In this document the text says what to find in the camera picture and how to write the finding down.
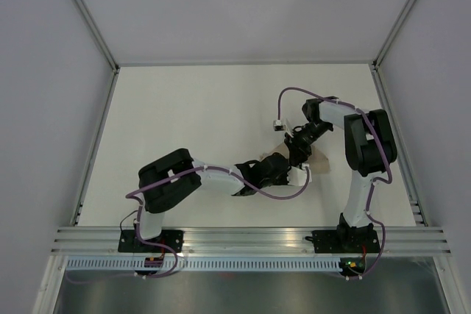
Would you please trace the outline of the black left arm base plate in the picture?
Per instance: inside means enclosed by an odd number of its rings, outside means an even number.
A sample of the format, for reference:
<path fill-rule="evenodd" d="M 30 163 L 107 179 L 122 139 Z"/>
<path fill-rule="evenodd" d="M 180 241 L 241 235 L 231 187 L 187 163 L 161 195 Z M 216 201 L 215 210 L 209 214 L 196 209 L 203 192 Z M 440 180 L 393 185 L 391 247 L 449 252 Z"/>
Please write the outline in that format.
<path fill-rule="evenodd" d="M 183 247 L 183 231 L 164 229 L 159 236 L 149 240 L 141 241 L 134 229 L 121 231 L 118 252 L 119 253 L 167 253 L 174 251 L 179 253 Z"/>

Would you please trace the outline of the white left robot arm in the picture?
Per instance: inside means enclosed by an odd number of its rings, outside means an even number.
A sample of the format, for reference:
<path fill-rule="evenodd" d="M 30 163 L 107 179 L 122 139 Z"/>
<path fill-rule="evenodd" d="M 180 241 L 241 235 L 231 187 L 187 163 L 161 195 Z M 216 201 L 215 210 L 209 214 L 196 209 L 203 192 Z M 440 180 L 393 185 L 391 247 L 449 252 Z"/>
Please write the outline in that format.
<path fill-rule="evenodd" d="M 178 149 L 138 172 L 138 189 L 126 195 L 139 203 L 135 244 L 145 252 L 160 245 L 164 214 L 198 190 L 230 196 L 252 196 L 271 186 L 288 184 L 288 159 L 275 152 L 262 160 L 228 167 L 195 160 Z"/>

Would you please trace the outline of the beige cloth napkin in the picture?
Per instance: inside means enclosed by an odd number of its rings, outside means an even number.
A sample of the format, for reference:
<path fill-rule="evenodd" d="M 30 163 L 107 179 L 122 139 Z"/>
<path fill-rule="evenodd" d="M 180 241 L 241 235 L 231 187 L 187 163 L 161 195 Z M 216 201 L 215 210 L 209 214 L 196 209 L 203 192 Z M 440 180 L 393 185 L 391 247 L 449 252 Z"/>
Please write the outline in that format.
<path fill-rule="evenodd" d="M 315 123 L 321 123 L 322 121 L 309 121 L 309 122 L 315 122 Z M 291 134 L 294 131 L 295 127 L 291 127 Z M 273 154 L 275 152 L 278 152 L 282 154 L 286 159 L 288 159 L 288 148 L 284 144 L 284 139 L 285 139 L 285 132 L 284 133 L 284 138 L 283 142 L 273 148 L 270 152 L 265 152 L 260 156 L 260 160 L 263 158 L 269 156 L 270 154 Z M 314 144 L 311 146 L 312 148 L 312 155 L 306 162 L 309 164 L 311 171 L 314 174 L 328 174 L 330 172 L 330 163 L 329 159 L 325 156 L 323 152 L 321 152 L 317 147 L 314 146 Z M 300 167 L 302 163 L 290 163 L 292 167 Z"/>

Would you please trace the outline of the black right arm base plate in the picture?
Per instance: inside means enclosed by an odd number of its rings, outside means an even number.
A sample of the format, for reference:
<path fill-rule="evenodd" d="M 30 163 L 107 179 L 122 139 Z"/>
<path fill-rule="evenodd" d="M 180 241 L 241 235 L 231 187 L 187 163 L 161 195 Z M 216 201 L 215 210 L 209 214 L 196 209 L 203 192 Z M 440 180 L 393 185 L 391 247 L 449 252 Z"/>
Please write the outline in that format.
<path fill-rule="evenodd" d="M 377 254 L 380 241 L 374 229 L 323 229 L 311 233 L 316 254 Z"/>

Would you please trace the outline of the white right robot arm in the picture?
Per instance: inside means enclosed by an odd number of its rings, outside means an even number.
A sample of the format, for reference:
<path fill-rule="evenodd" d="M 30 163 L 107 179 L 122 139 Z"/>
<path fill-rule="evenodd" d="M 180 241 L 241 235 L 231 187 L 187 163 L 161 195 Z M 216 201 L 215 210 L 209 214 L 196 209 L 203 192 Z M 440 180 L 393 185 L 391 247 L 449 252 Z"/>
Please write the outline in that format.
<path fill-rule="evenodd" d="M 306 124 L 285 134 L 284 143 L 292 166 L 305 163 L 312 145 L 323 134 L 338 127 L 344 132 L 344 152 L 352 170 L 347 205 L 334 230 L 313 231 L 306 239 L 317 254 L 377 254 L 378 234 L 370 207 L 377 182 L 392 182 L 391 163 L 397 147 L 385 110 L 364 112 L 331 96 L 309 99 L 302 106 Z"/>

